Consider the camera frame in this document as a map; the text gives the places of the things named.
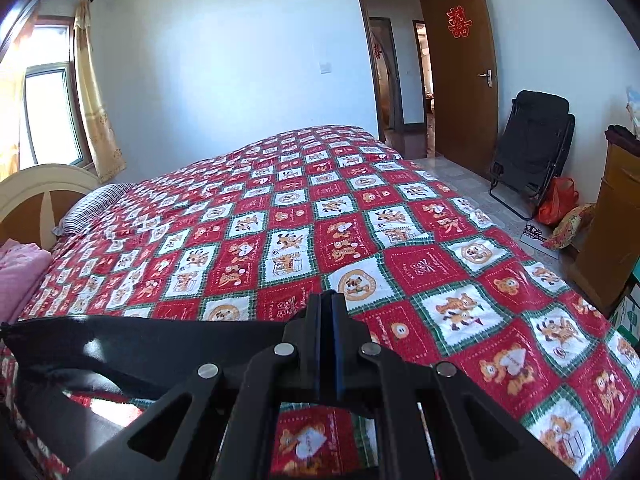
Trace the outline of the black pants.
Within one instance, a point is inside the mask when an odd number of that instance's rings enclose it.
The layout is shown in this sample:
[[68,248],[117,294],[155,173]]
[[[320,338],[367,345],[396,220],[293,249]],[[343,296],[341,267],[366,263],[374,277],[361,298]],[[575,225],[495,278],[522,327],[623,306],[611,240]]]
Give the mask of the black pants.
[[2,324],[18,365],[18,408],[62,463],[75,467],[117,434],[66,391],[155,401],[201,365],[233,370],[281,341],[281,322],[51,316]]

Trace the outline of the red patchwork bedspread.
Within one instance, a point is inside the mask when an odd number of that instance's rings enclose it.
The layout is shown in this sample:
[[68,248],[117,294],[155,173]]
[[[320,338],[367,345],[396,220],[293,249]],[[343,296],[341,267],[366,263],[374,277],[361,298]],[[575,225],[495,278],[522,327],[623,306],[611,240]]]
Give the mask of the red patchwork bedspread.
[[326,288],[378,344],[460,366],[578,477],[629,453],[631,344],[473,202],[356,127],[133,185],[58,241],[21,316],[284,322]]

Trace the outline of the brown wooden cabinet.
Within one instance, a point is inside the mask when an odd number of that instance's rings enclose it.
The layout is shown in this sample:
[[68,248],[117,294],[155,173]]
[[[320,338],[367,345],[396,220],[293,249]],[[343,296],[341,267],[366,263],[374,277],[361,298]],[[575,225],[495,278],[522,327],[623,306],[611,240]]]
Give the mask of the brown wooden cabinet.
[[625,127],[605,131],[608,151],[586,239],[570,279],[610,316],[639,258],[639,140]]

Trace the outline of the floral cushion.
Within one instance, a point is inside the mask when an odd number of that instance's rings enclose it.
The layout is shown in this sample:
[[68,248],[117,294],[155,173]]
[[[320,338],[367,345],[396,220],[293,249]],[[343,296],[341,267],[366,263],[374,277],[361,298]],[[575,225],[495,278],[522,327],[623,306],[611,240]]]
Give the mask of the floral cushion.
[[547,249],[561,250],[570,246],[574,238],[590,225],[596,205],[583,204],[573,208],[542,243]]

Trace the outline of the pink folded blanket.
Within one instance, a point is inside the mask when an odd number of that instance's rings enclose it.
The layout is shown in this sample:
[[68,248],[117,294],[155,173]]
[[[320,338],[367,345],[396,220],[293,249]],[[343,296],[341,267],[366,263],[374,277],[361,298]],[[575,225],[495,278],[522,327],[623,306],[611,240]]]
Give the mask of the pink folded blanket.
[[1,322],[14,323],[41,283],[50,266],[50,252],[35,243],[7,240],[1,246]]

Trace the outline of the grey striped pillow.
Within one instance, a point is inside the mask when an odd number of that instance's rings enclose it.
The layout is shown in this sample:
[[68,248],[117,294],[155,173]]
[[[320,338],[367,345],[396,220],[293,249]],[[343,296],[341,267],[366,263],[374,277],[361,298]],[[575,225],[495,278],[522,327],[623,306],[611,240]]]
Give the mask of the grey striped pillow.
[[56,237],[75,235],[99,218],[132,188],[131,183],[110,183],[96,188],[70,208],[52,229]]

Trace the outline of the red plastic bag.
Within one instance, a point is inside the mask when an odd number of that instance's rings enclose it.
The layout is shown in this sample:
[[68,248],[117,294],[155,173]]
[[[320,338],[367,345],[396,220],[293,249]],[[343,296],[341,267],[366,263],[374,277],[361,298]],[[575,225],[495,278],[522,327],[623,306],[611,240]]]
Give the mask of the red plastic bag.
[[579,192],[571,177],[554,177],[542,204],[538,208],[536,220],[544,226],[556,226],[577,204]]

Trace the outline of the cream wooden headboard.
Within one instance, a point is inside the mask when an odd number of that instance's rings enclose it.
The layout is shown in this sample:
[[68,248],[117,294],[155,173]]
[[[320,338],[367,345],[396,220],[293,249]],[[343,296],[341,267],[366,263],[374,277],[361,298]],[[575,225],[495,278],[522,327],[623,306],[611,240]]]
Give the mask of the cream wooden headboard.
[[99,186],[95,174],[68,165],[37,165],[12,174],[1,182],[1,244],[15,240],[51,249],[58,222]]

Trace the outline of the black folding chair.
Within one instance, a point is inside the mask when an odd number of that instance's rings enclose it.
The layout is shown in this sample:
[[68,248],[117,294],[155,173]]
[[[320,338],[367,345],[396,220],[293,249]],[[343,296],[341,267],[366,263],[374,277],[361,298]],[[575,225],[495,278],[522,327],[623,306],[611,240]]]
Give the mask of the black folding chair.
[[532,220],[554,178],[564,169],[575,130],[570,102],[554,94],[522,90],[512,100],[512,110],[500,136],[490,166],[490,188],[500,184],[521,196],[527,210],[508,206],[490,193],[512,214]]

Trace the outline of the yellow patterned curtain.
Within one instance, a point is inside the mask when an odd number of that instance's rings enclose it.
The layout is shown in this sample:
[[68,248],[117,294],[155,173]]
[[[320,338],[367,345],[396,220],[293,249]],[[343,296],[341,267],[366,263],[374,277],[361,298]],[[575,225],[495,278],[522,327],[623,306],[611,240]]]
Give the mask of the yellow patterned curtain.
[[74,62],[80,116],[96,176],[111,181],[126,169],[108,118],[93,65],[90,1],[79,0],[74,15]]

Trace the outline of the brown wooden door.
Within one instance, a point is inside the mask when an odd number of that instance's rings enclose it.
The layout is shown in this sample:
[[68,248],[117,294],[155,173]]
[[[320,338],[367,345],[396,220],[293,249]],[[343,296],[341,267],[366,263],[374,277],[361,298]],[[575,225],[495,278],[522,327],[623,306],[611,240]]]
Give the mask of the brown wooden door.
[[[436,151],[482,177],[489,174],[498,136],[497,60],[486,0],[421,0],[430,44],[435,97]],[[463,6],[473,21],[456,39],[446,12]],[[487,87],[478,74],[491,70]]]

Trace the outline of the window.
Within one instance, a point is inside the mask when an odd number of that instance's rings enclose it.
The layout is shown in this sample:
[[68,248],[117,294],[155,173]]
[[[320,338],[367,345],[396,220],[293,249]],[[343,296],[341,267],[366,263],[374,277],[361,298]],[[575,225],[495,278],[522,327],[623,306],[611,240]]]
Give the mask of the window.
[[91,164],[80,116],[73,20],[38,18],[27,40],[20,167]]

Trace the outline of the red paper door decoration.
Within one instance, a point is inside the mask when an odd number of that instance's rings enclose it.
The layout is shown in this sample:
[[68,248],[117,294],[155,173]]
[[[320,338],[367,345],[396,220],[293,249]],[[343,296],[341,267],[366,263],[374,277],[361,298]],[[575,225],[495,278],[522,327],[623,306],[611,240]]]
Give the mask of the red paper door decoration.
[[466,16],[463,6],[452,6],[447,12],[447,28],[456,39],[468,38],[473,21]]

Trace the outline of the brown door frame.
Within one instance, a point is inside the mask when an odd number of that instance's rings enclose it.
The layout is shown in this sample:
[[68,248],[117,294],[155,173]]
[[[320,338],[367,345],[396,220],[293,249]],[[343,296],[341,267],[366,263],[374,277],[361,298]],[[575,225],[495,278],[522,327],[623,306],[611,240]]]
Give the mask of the brown door frame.
[[405,159],[433,157],[434,82],[421,0],[358,0],[373,84],[374,134]]

